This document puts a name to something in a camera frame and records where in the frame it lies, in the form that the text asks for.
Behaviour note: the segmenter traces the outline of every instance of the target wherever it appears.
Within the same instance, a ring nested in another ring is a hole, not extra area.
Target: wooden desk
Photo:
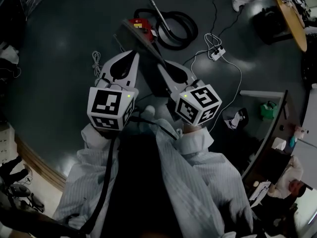
[[[282,0],[276,0],[279,9],[281,10],[286,24],[293,35],[297,46],[303,51],[307,50],[307,40],[305,31],[296,15],[294,8],[287,6]]]
[[[240,95],[249,96],[249,97],[259,97],[259,98],[268,98],[268,100],[275,101],[276,98],[279,99],[278,104],[278,115],[272,121],[272,124],[256,153],[254,160],[250,163],[246,171],[242,174],[242,180],[245,185],[245,189],[247,192],[247,196],[250,197],[254,192],[255,188],[253,187],[253,183],[255,181],[266,181],[267,177],[263,175],[263,165],[266,165],[268,169],[270,166],[267,165],[267,158],[271,158],[272,156],[272,144],[276,137],[286,140],[287,144],[284,151],[276,150],[281,154],[286,154],[288,156],[291,155],[294,148],[289,146],[289,139],[294,134],[294,129],[296,125],[300,125],[300,120],[296,114],[296,111],[293,106],[293,102],[291,97],[288,95],[288,92],[285,93],[280,92],[259,92],[259,91],[240,91]],[[284,115],[284,104],[287,105],[289,110],[289,116],[285,119]],[[284,167],[280,168],[281,174],[286,168],[287,162]]]

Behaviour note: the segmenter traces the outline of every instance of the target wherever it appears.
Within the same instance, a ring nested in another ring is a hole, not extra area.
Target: wooden baseboard
[[[17,144],[17,152],[22,159],[50,184],[60,191],[63,191],[66,183],[66,177],[46,165],[44,161],[25,142],[23,142],[17,134],[15,135],[15,142]]]

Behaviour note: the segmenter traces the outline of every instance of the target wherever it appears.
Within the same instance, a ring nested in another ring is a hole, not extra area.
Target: power strip
[[[224,48],[221,46],[211,54],[211,58],[213,61],[217,61],[224,53],[226,53],[226,50],[224,50]]]

